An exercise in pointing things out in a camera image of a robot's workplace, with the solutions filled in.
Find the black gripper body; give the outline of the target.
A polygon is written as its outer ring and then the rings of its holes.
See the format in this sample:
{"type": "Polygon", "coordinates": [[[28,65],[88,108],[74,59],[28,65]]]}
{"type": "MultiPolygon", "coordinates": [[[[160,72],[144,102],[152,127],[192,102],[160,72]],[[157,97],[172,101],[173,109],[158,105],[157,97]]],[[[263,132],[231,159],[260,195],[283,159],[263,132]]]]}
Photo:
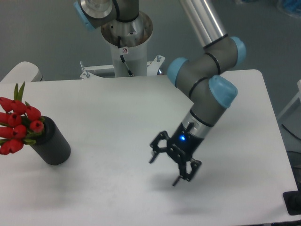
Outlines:
{"type": "Polygon", "coordinates": [[[201,161],[193,159],[193,154],[204,139],[192,134],[193,126],[193,122],[190,122],[187,127],[181,123],[167,142],[167,146],[170,148],[168,155],[181,168],[185,168],[188,161],[191,162],[192,168],[198,168],[202,164],[201,161]]]}

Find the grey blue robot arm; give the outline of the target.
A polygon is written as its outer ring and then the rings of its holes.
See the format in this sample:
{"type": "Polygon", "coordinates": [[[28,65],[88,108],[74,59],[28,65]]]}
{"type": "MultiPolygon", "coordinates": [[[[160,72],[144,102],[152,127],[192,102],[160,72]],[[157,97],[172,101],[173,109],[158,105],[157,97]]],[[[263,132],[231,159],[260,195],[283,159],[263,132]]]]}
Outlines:
{"type": "MultiPolygon", "coordinates": [[[[166,153],[179,169],[178,180],[191,181],[201,162],[193,154],[210,129],[230,107],[237,88],[221,74],[241,63],[244,43],[229,37],[209,0],[180,2],[203,47],[196,61],[175,59],[167,70],[169,80],[193,106],[172,136],[160,132],[151,142],[153,157],[166,153]]],[[[88,29],[100,29],[111,48],[116,77],[145,76],[151,71],[146,43],[153,32],[150,18],[137,0],[77,0],[74,7],[88,29]]]]}

